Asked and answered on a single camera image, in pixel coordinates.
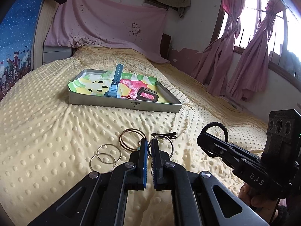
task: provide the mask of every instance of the metal ring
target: metal ring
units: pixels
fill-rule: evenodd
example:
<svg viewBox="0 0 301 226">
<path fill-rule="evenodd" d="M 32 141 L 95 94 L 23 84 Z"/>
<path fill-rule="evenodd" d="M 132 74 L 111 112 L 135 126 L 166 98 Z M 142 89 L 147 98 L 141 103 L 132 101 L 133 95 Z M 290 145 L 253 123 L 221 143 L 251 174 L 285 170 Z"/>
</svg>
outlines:
<svg viewBox="0 0 301 226">
<path fill-rule="evenodd" d="M 158 135 L 157 137 L 154 137 L 153 139 L 158 139 L 158 138 L 167 139 L 170 142 L 170 144 L 171 144 L 171 154 L 170 154 L 169 158 L 171 158 L 173 156 L 173 150 L 174 150 L 174 148 L 173 148 L 173 142 L 171 141 L 171 139 L 169 137 L 164 136 L 164 135 Z M 149 142 L 149 145 L 147 147 L 147 152 L 148 152 L 148 155 L 150 157 L 151 157 L 151 153 L 150 153 L 150 149 L 149 148 L 151 147 L 151 143 L 152 143 L 153 139 Z"/>
<path fill-rule="evenodd" d="M 115 162 L 105 162 L 105 161 L 103 161 L 102 159 L 99 158 L 98 155 L 100 155 L 101 153 L 98 153 L 98 151 L 99 151 L 99 149 L 100 149 L 102 146 L 105 146 L 105 145 L 111 145 L 111 146 L 114 146 L 115 148 L 117 148 L 117 149 L 119 150 L 120 156 L 119 156 L 119 158 L 118 158 L 117 160 L 115 160 L 115 158 L 114 158 Z M 97 155 L 97 158 L 98 158 L 101 162 L 103 162 L 103 163 L 105 163 L 105 164 L 114 164 L 114 163 L 118 162 L 118 161 L 121 159 L 121 149 L 120 149 L 118 146 L 114 145 L 114 144 L 103 144 L 103 145 L 100 145 L 100 147 L 97 149 L 97 154 L 96 154 L 96 155 Z"/>
<path fill-rule="evenodd" d="M 111 157 L 111 158 L 115 161 L 115 162 L 114 162 L 114 163 L 115 163 L 114 167 L 113 167 L 110 171 L 108 171 L 108 172 L 113 171 L 114 168 L 116 167 L 116 160 L 115 160 L 115 158 L 114 158 L 112 155 L 107 154 L 107 153 L 98 153 L 98 155 L 108 155 L 109 157 Z M 93 155 L 93 157 L 91 158 L 91 160 L 90 160 L 90 162 L 89 162 L 89 167 L 90 167 L 90 169 L 91 169 L 92 171 L 94 171 L 94 172 L 97 172 L 97 171 L 95 171 L 95 170 L 92 168 L 91 162 L 92 162 L 93 158 L 96 157 L 96 156 L 97 156 L 97 154 L 96 154 L 96 155 Z"/>
<path fill-rule="evenodd" d="M 125 129 L 119 136 L 118 140 L 119 140 L 119 143 L 120 145 L 125 149 L 125 150 L 129 150 L 129 151 L 137 151 L 137 149 L 134 149 L 134 148 L 131 148 L 129 146 L 126 145 L 126 143 L 122 140 L 122 136 L 123 134 L 127 133 L 127 132 L 133 132 L 133 133 L 137 133 L 139 134 L 142 138 L 146 139 L 146 135 L 144 134 L 144 132 L 140 131 L 139 129 L 136 129 L 136 128 L 128 128 L 128 129 Z"/>
</svg>

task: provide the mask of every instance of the camera lens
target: camera lens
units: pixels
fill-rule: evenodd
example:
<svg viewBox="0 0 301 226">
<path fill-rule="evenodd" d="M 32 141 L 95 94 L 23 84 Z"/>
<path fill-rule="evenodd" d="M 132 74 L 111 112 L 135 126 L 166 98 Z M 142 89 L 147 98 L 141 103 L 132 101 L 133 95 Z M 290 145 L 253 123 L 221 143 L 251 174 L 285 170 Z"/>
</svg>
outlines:
<svg viewBox="0 0 301 226">
<path fill-rule="evenodd" d="M 281 122 L 281 120 L 277 120 L 277 121 L 276 121 L 276 126 L 275 126 L 275 132 L 276 132 L 276 133 L 280 133 L 281 127 L 282 127 L 282 122 Z"/>
<path fill-rule="evenodd" d="M 290 133 L 290 122 L 287 121 L 285 126 L 284 126 L 284 134 L 288 135 Z"/>
<path fill-rule="evenodd" d="M 274 126 L 274 121 L 271 120 L 271 121 L 270 121 L 270 124 L 268 125 L 268 128 L 269 128 L 270 130 L 272 130 L 272 129 L 273 129 L 273 126 Z"/>
</svg>

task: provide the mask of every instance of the bed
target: bed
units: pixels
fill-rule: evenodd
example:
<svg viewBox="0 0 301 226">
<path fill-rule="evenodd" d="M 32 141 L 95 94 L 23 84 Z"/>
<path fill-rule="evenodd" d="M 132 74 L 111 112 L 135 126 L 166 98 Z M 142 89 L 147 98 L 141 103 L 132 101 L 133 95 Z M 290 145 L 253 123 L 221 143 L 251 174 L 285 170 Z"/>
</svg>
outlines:
<svg viewBox="0 0 301 226">
<path fill-rule="evenodd" d="M 67 84 L 83 69 L 113 70 L 118 63 L 127 72 L 154 76 L 182 103 L 178 114 L 78 106 L 68 103 Z M 25 226 L 79 182 L 91 169 L 97 148 L 118 143 L 127 128 L 139 128 L 148 139 L 153 132 L 177 132 L 171 160 L 187 170 L 208 170 L 237 195 L 243 181 L 233 175 L 220 158 L 209 158 L 196 144 L 209 122 L 222 122 L 229 141 L 254 153 L 263 151 L 266 125 L 237 111 L 219 97 L 170 64 L 151 64 L 133 49 L 83 46 L 68 59 L 57 60 L 23 77 L 0 102 L 0 203 L 16 226 Z M 223 139 L 222 130 L 209 132 Z M 135 146 L 138 138 L 125 135 Z M 160 148 L 170 152 L 168 143 Z M 114 147 L 106 151 L 116 155 Z M 121 148 L 117 165 L 128 161 Z M 100 172 L 109 165 L 95 163 Z M 169 191 L 155 191 L 148 164 L 145 191 L 130 191 L 124 225 L 173 225 Z"/>
</svg>

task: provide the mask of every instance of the pink curtain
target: pink curtain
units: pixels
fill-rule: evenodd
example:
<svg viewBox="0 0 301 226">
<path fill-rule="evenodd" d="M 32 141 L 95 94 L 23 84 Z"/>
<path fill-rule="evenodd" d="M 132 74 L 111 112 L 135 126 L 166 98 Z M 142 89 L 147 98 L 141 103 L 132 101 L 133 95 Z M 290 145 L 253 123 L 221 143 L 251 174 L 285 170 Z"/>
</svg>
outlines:
<svg viewBox="0 0 301 226">
<path fill-rule="evenodd" d="M 230 96 L 236 101 L 248 101 L 254 92 L 264 91 L 268 78 L 268 42 L 273 33 L 276 13 L 284 10 L 280 0 L 269 0 L 267 15 L 260 23 L 229 81 Z"/>
<path fill-rule="evenodd" d="M 222 7 L 229 15 L 225 33 L 211 43 L 201 54 L 200 61 L 191 76 L 201 83 L 208 83 L 207 92 L 212 95 L 225 95 L 227 71 L 231 65 L 235 38 L 240 33 L 239 16 L 245 0 L 222 0 Z"/>
</svg>

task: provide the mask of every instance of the black hair clip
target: black hair clip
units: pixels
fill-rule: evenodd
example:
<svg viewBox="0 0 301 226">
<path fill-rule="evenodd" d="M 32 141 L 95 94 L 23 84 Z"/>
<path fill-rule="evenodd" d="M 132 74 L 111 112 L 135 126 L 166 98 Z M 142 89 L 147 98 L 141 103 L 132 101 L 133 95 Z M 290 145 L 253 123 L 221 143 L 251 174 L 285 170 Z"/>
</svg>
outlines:
<svg viewBox="0 0 301 226">
<path fill-rule="evenodd" d="M 157 136 L 166 136 L 170 139 L 176 139 L 177 138 L 177 133 L 152 133 L 152 137 L 157 137 Z"/>
</svg>

